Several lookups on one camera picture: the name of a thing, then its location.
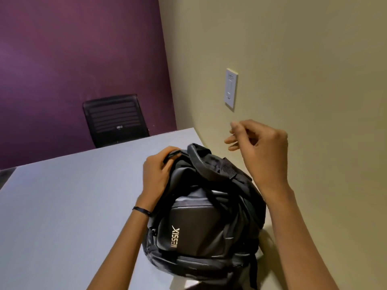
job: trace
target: switch plate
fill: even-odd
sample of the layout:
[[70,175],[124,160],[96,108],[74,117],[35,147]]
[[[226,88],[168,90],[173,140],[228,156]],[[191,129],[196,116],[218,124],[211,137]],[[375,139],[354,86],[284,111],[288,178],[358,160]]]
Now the switch plate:
[[237,78],[238,78],[238,73],[227,68],[227,70],[226,70],[225,103],[228,104],[231,108],[234,108]]

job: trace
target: right hand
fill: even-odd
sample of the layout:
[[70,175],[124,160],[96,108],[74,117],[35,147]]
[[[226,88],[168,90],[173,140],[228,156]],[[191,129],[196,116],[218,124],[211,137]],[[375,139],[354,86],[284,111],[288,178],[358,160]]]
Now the right hand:
[[229,151],[240,150],[244,164],[268,201],[273,192],[288,191],[288,134],[253,120],[232,122]]

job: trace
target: backpack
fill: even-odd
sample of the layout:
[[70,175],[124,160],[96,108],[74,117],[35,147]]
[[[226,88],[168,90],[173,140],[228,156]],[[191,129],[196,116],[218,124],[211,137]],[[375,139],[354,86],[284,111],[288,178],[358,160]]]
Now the backpack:
[[248,175],[209,149],[193,143],[164,162],[178,153],[148,222],[145,255],[162,271],[215,285],[235,284],[250,264],[257,289],[262,196]]

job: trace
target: black wristband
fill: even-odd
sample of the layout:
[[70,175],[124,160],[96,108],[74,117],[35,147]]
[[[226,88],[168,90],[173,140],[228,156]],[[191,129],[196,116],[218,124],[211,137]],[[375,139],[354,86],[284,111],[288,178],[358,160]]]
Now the black wristband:
[[152,213],[150,211],[148,211],[147,209],[139,208],[138,206],[135,206],[133,209],[135,209],[136,211],[139,211],[139,212],[141,212],[143,214],[146,214],[147,216],[151,216],[152,215]]

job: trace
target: white table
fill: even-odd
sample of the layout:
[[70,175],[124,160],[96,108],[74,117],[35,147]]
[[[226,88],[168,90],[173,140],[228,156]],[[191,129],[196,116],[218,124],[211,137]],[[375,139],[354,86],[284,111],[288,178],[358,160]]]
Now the white table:
[[[17,167],[0,190],[0,289],[86,289],[143,187],[146,157],[193,128]],[[169,289],[140,249],[130,289]]]

